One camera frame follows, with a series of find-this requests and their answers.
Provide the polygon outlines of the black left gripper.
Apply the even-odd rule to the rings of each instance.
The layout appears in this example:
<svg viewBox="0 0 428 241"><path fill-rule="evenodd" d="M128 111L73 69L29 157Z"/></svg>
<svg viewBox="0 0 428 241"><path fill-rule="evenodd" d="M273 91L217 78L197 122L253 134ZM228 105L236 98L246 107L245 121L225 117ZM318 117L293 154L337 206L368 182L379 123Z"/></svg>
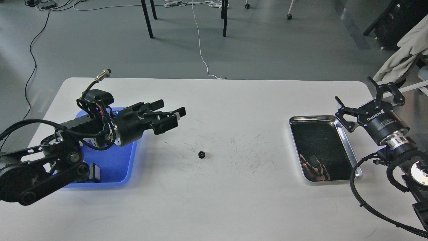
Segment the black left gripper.
<svg viewBox="0 0 428 241"><path fill-rule="evenodd" d="M165 133L178 127L178 121L186 115L186 108L180 107L174 111L156 111L165 106L164 100L155 102L138 102L129 108L115 111L113 118L116 133L115 144L123 147L138 139L143 132L153 129L155 135Z"/></svg>

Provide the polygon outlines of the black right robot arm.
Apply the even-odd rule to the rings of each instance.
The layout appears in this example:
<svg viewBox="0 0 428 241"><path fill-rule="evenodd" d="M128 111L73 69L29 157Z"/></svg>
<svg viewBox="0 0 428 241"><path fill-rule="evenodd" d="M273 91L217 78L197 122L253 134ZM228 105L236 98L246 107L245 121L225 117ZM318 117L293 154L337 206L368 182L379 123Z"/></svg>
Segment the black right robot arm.
<svg viewBox="0 0 428 241"><path fill-rule="evenodd" d="M417 236L427 238L427 152L418 150L416 143L406 134L408 125L396 114L393 104L385 102L383 95L389 92L397 106L405 103L405 97L392 82L377 84L370 76L368 80L376 88L376 97L359 108L346 107L335 96L340 108L335 116L349 132L358 126L365 129L376 145L381 149L362 158L353 168L350 175L350 187L361 207L373 215L392 223ZM416 203L412 205L423 229L405 225L381 214L371 207L358 193L354 180L355 171L366 160L373 160L376 165L386 166L388 181L402 192L410 192Z"/></svg>

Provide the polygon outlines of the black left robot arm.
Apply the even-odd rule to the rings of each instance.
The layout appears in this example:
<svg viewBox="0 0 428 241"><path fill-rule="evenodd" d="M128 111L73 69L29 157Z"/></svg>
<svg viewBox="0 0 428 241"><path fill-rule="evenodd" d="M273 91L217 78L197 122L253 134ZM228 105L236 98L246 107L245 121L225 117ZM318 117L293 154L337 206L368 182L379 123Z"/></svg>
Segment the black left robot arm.
<svg viewBox="0 0 428 241"><path fill-rule="evenodd" d="M111 75L106 69L76 100L86 115L58 124L44 119L24 119L1 133L1 139L24 126L42 123L55 129L40 145L1 153L1 200L28 206L77 181L94 179L90 165L84 162L82 146L105 151L113 145L124 147L140 139L145 130L159 135L176 128L185 107L161 112L164 101L138 102L113 111L111 93L93 89Z"/></svg>

